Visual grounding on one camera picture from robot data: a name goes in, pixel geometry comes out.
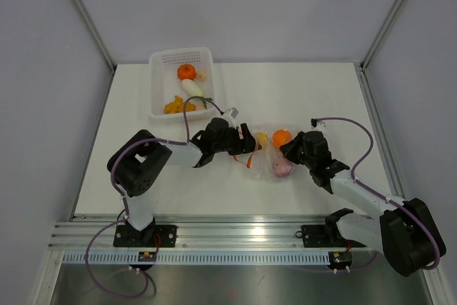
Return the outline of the fake yellow lemon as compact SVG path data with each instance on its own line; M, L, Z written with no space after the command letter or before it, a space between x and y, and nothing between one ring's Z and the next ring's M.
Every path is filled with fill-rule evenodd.
M256 132L253 134L256 143L262 148L265 149L268 146L268 136L263 132Z

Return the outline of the clear zip top bag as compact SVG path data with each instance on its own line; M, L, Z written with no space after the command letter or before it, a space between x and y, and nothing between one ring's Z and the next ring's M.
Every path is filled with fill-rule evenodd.
M278 178L273 174L273 162L277 158L283 157L281 151L276 149L272 143L273 133L279 129L290 131L293 139L298 133L299 127L292 124L255 124L249 127L252 136L256 132L265 133L268 136L268 146L262 149L257 144L255 152L233 157L236 163L242 165L241 170L244 176L257 181L280 182L292 175L294 167L290 175L285 178Z

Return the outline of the fake brown ginger root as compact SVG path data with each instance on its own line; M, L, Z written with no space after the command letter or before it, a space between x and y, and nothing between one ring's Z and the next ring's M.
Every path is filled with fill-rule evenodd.
M164 107L165 114L177 114L183 113L184 111L195 111L196 106L192 103L185 103L185 101L180 97L175 95L174 100Z

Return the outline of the fake white garlic bulb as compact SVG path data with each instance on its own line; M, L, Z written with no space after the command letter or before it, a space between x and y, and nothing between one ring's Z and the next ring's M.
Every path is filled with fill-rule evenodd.
M196 73L196 79L199 81L206 81L208 78L208 74L206 71L198 71Z

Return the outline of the fake white radish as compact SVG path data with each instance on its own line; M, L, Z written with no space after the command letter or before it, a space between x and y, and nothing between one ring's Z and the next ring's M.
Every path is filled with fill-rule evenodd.
M182 80L181 87L189 97L194 97L195 99L200 99L203 101L213 101L211 97L205 95L203 89L193 80Z

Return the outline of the fake orange pumpkin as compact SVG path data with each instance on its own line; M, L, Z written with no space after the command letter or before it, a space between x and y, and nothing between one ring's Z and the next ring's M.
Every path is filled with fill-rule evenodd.
M196 78L197 71L191 64L182 64L177 68L177 77L180 80L194 80Z

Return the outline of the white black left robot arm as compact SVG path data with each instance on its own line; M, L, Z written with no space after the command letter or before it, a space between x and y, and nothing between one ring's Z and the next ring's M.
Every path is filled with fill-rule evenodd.
M138 246L154 239L154 213L146 204L145 193L167 166L201 168L212 162L214 155L230 156L253 153L256 140L243 123L238 127L217 117L198 131L188 142L155 137L142 129L133 135L108 161L111 184L124 204L129 238Z

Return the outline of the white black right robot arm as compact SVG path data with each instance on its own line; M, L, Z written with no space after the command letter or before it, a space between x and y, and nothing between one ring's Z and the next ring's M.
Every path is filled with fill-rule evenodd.
M362 210L357 214L343 208L327 215L319 226L302 226L305 247L366 246L383 254L402 276L434 269L446 254L446 245L423 201L384 195L358 179L353 167L332 157L322 132L300 131L280 142L258 140L254 151L266 152L275 177L287 177L295 166L305 166L315 185Z

